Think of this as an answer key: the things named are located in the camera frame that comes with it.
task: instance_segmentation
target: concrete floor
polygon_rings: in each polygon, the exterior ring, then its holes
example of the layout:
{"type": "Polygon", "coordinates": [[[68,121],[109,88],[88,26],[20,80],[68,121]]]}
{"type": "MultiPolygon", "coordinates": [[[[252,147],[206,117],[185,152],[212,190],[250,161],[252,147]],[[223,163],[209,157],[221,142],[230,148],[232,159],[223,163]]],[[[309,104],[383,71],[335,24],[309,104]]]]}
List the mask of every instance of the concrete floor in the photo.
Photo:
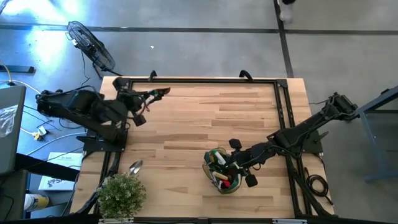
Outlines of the concrete floor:
{"type": "MultiPolygon", "coordinates": [[[[295,21],[286,29],[397,30],[395,0],[298,0],[295,21]]],[[[278,29],[272,0],[12,0],[0,15],[4,24],[65,25],[78,20],[103,27],[208,27],[278,29]]],[[[279,34],[212,34],[175,32],[95,32],[125,75],[236,77],[241,69],[254,77],[287,76],[279,34]]],[[[309,100],[321,101],[334,91],[359,106],[398,83],[398,36],[287,34],[295,77],[304,78],[309,100]]],[[[64,31],[0,30],[0,60],[31,65],[34,75],[14,74],[16,80],[39,90],[76,88],[85,80],[79,50],[64,31]]],[[[88,82],[100,87],[86,58],[88,82]]],[[[32,91],[26,105],[34,106],[32,91]]],[[[313,113],[320,106],[312,106],[313,113]]],[[[40,121],[24,115],[22,126],[40,121]]],[[[341,217],[398,222],[398,180],[367,184],[374,170],[368,140],[359,121],[332,122],[323,140],[326,174],[335,212],[341,217]]],[[[52,131],[50,139],[82,130],[52,131]]],[[[22,133],[18,151],[27,153],[42,142],[22,133]]],[[[69,151],[81,144],[70,138],[33,156],[69,151]]],[[[57,215],[63,207],[40,215],[57,215]]]]}

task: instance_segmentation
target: shoe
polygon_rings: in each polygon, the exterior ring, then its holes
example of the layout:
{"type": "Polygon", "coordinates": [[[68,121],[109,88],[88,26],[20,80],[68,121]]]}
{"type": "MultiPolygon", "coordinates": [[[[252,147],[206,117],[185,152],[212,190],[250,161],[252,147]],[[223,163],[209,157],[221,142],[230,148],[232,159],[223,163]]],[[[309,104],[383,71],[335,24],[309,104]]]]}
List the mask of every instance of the shoe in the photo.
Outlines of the shoe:
{"type": "Polygon", "coordinates": [[[282,0],[278,0],[280,8],[279,18],[285,24],[291,24],[293,22],[293,4],[284,4],[282,0]]]}

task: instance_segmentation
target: paper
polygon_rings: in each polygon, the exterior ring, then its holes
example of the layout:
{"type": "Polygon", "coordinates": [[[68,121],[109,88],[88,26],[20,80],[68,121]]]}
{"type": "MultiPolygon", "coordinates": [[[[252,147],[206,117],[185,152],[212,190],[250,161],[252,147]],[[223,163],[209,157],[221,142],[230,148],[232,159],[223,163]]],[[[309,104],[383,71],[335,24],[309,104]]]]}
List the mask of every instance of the paper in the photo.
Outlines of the paper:
{"type": "MultiPolygon", "coordinates": [[[[64,152],[50,152],[49,159],[60,156],[64,152]]],[[[82,153],[69,153],[52,159],[49,162],[69,167],[71,169],[80,170],[82,153]]],[[[40,181],[39,190],[73,190],[75,183],[67,180],[55,179],[53,177],[43,176],[40,181]]]]}

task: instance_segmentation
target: green plant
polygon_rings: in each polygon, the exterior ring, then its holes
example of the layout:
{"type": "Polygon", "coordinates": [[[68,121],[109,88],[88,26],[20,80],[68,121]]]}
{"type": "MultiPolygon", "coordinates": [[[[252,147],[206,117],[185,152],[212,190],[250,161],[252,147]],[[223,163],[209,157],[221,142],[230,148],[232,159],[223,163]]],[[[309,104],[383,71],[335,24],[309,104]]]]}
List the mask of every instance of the green plant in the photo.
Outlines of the green plant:
{"type": "Polygon", "coordinates": [[[141,210],[146,190],[136,176],[128,173],[107,177],[97,189],[99,211],[104,218],[127,218],[141,210]]]}

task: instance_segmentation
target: wood grain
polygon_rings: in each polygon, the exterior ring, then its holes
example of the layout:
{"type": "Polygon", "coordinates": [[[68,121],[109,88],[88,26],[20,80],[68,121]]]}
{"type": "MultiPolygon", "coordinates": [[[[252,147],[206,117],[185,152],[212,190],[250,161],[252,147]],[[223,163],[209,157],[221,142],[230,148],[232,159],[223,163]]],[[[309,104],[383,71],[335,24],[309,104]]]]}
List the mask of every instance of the wood grain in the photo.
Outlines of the wood grain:
{"type": "MultiPolygon", "coordinates": [[[[115,98],[114,77],[104,77],[101,92],[115,98]]],[[[288,79],[296,124],[310,116],[302,79],[288,79]]],[[[283,157],[273,157],[259,171],[259,184],[220,195],[203,172],[203,155],[215,147],[227,151],[228,140],[238,138],[243,147],[266,140],[279,129],[272,85],[246,83],[135,83],[135,90],[171,87],[171,92],[150,106],[147,123],[132,125],[119,171],[143,159],[139,178],[147,200],[138,217],[293,217],[292,200],[283,157]]],[[[95,152],[81,167],[71,211],[77,211],[98,185],[104,153],[95,152]]],[[[325,176],[321,162],[303,156],[311,174],[325,176]]],[[[302,193],[298,190],[301,209],[302,193]]],[[[318,198],[329,212],[333,209],[318,198]]]]}

